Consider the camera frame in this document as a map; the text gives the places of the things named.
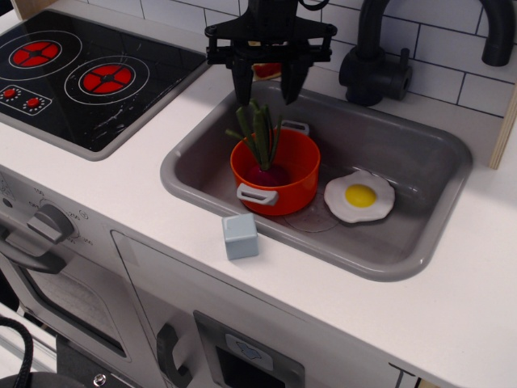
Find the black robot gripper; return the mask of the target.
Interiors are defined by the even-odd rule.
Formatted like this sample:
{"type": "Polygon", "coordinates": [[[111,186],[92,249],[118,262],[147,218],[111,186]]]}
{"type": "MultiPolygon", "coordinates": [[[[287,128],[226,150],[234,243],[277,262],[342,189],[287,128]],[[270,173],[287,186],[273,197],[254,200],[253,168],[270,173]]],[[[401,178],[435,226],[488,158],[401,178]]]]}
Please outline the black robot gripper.
{"type": "Polygon", "coordinates": [[[247,106],[252,65],[281,63],[284,102],[295,102],[312,65],[330,60],[330,43],[338,31],[333,24],[301,18],[297,10],[319,11],[327,3],[249,1],[243,15],[205,28],[208,64],[232,66],[237,101],[247,106]]]}

